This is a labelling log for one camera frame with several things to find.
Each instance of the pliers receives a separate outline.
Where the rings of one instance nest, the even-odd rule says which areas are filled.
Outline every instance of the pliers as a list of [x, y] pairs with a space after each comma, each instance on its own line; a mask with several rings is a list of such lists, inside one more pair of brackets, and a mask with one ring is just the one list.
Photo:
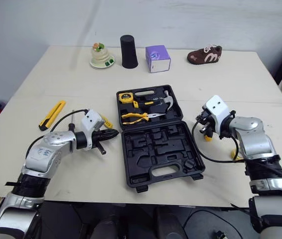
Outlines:
[[133, 122], [123, 122], [123, 124], [134, 124], [134, 123], [138, 123], [141, 120], [145, 120], [146, 122], [149, 121], [150, 118], [155, 118], [158, 116], [163, 116], [165, 114], [158, 114], [158, 113], [154, 113], [154, 114], [148, 114], [148, 113], [143, 113], [143, 114], [138, 114], [138, 113], [128, 113], [125, 115], [121, 115], [122, 119], [126, 119], [129, 117], [140, 117], [140, 119], [137, 119], [136, 121]]

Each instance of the purple and white box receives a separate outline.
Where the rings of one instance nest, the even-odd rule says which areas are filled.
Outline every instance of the purple and white box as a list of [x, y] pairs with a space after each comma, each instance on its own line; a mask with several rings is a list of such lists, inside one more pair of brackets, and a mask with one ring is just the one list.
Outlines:
[[151, 73], [170, 69], [171, 58], [164, 45], [146, 47], [145, 56]]

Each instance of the black plastic tool case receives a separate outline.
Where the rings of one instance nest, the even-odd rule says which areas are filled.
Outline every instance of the black plastic tool case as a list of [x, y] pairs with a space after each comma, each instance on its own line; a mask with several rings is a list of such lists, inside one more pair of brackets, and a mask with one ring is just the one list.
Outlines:
[[[139, 118], [122, 119], [127, 113], [165, 113], [169, 104], [151, 106], [145, 109], [135, 108], [132, 103], [123, 104], [119, 94], [132, 92], [134, 100], [145, 103], [155, 98], [166, 97], [168, 90], [173, 97], [173, 106], [166, 115], [142, 120], [135, 124], [123, 122], [135, 121]], [[137, 92], [152, 93], [136, 96]], [[136, 188], [137, 192], [148, 191], [148, 185], [168, 179], [190, 176], [193, 180], [202, 179], [201, 173], [205, 165], [197, 153], [187, 124], [182, 121], [183, 113], [179, 107], [172, 87], [169, 85], [148, 87], [135, 90], [125, 90], [116, 93], [119, 121], [122, 133], [125, 174], [127, 184]], [[171, 174], [154, 176], [152, 171], [157, 168], [176, 166], [179, 170]]]

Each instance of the white table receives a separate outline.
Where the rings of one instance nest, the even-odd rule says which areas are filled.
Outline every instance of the white table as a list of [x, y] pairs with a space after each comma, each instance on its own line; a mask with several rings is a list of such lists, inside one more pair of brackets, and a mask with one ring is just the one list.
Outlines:
[[[4, 186], [5, 182], [17, 179], [29, 144], [42, 135], [39, 122], [59, 100], [67, 103], [57, 119], [72, 109], [92, 108], [119, 129], [115, 93], [139, 87], [170, 84], [190, 128], [205, 101], [218, 94], [237, 115], [261, 118], [282, 158], [282, 94], [256, 53], [224, 51], [219, 63], [194, 66], [186, 62], [188, 50], [169, 50], [170, 71], [150, 74], [144, 49], [137, 49], [139, 66], [131, 70], [120, 66], [119, 48], [110, 51], [117, 64], [105, 70], [89, 66], [87, 47], [50, 47], [34, 67], [0, 115], [0, 196], [11, 190]], [[76, 115], [77, 127], [81, 117]], [[57, 129], [66, 130], [69, 120]], [[234, 148], [229, 139], [220, 141], [214, 137], [209, 143], [198, 133], [196, 140], [203, 152], [217, 159], [228, 159]], [[243, 164], [206, 160], [202, 180], [167, 180], [151, 184], [148, 192], [137, 194], [125, 181], [121, 144], [118, 135], [103, 143], [106, 155], [95, 149], [78, 150], [65, 157], [48, 186], [46, 199], [214, 207], [234, 203], [247, 207], [253, 195]]]

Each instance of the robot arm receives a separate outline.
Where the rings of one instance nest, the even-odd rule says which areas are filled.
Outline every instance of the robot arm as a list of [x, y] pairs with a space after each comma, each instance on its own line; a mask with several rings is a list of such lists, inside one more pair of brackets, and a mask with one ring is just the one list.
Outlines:
[[254, 117], [235, 117], [235, 112], [230, 112], [219, 96], [212, 97], [202, 108], [203, 112], [196, 118], [204, 125], [201, 133], [215, 132], [221, 139], [233, 136], [240, 142], [251, 191], [258, 194], [249, 199], [254, 229], [261, 233], [261, 238], [281, 238], [282, 168], [263, 122]]
[[0, 208], [0, 234], [15, 239], [35, 238], [41, 227], [38, 208], [61, 159], [75, 148], [90, 150], [97, 147], [105, 154], [100, 141], [118, 135], [115, 129], [99, 130], [103, 124], [101, 116], [89, 110], [81, 121], [83, 131], [50, 132], [31, 148], [18, 181], [6, 184], [13, 186], [13, 190], [7, 194]]

